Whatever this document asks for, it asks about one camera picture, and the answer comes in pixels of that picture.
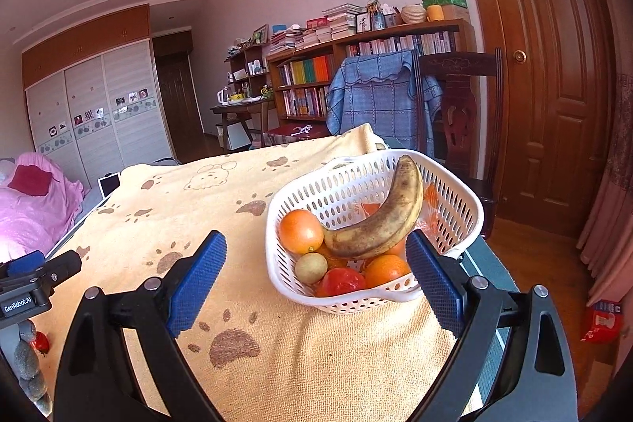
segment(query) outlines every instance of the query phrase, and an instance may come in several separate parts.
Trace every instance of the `sliding wardrobe door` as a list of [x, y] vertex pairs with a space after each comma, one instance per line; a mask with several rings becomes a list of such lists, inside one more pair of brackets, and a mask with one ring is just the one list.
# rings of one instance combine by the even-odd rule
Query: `sliding wardrobe door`
[[36, 150], [58, 164], [69, 180], [81, 181], [85, 188], [90, 188], [68, 113], [64, 73], [27, 89], [27, 106]]
[[106, 174], [123, 170], [103, 83], [101, 56], [65, 71], [66, 94], [77, 147], [93, 188]]
[[125, 166], [171, 157], [158, 109], [149, 42], [105, 53], [103, 66]]

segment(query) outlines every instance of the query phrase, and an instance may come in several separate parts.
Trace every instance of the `doorway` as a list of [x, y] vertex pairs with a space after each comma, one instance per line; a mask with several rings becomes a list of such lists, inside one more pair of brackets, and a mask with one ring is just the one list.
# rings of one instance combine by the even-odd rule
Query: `doorway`
[[608, 151], [615, 54], [606, 0], [477, 1], [486, 50], [504, 52], [498, 215], [577, 237]]
[[176, 157], [188, 163], [205, 146], [188, 54], [157, 56], [156, 72]]

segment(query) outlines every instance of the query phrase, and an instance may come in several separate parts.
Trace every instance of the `banana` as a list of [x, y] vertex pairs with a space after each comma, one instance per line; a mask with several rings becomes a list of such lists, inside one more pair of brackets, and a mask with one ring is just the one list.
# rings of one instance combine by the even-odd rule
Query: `banana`
[[378, 211], [341, 229], [324, 227], [324, 243], [333, 255], [348, 260], [372, 258], [394, 247], [415, 226], [422, 209], [422, 175], [410, 156], [396, 164], [391, 187]]

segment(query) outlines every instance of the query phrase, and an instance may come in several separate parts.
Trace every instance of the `door knob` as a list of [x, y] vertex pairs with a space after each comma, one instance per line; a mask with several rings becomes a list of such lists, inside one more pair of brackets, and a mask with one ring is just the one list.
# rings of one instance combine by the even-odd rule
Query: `door knob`
[[525, 52], [521, 50], [515, 51], [514, 57], [517, 63], [525, 63], [525, 61], [527, 60], [527, 56], [525, 55]]

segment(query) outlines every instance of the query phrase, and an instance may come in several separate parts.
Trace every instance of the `white tablet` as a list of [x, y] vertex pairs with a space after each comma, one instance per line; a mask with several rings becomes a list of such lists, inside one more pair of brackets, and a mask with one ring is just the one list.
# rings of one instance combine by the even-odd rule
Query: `white tablet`
[[101, 196], [107, 198], [116, 188], [121, 185], [121, 173], [115, 172], [99, 179], [99, 189]]

